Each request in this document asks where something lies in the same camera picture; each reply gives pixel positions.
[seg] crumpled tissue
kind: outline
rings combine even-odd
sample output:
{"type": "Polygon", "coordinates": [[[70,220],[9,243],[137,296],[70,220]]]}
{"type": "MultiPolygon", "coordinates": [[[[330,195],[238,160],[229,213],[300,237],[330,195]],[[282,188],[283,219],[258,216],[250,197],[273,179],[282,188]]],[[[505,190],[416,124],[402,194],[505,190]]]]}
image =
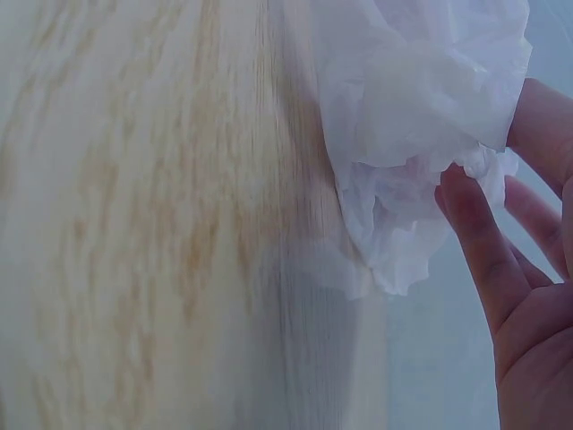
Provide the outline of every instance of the crumpled tissue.
{"type": "Polygon", "coordinates": [[[392,294],[428,278],[455,162],[503,203],[527,0],[312,0],[322,124],[349,235],[392,294]]]}

